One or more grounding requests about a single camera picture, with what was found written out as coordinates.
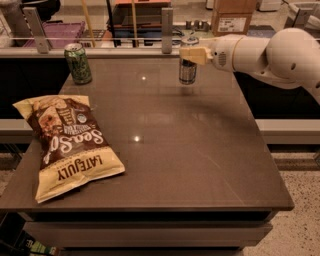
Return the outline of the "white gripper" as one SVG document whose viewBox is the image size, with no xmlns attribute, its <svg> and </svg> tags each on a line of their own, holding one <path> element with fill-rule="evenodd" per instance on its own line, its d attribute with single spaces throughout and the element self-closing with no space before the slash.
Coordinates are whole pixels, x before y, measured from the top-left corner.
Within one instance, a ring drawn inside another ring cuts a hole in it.
<svg viewBox="0 0 320 256">
<path fill-rule="evenodd" d="M 216 37 L 210 46 L 211 50 L 207 47 L 182 47 L 179 49 L 179 55 L 184 60 L 200 65 L 205 65 L 213 59 L 212 63 L 218 70 L 233 72 L 233 55 L 242 38 L 243 35 L 234 34 Z"/>
</svg>

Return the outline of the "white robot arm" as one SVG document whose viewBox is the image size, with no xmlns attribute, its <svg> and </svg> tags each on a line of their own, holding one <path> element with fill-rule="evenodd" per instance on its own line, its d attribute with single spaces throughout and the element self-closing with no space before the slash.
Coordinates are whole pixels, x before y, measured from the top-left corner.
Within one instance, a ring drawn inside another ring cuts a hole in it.
<svg viewBox="0 0 320 256">
<path fill-rule="evenodd" d="M 320 103 L 320 44 L 304 30 L 287 28 L 270 38 L 228 34 L 179 49 L 182 59 L 245 73 L 282 89 L 304 88 Z"/>
</svg>

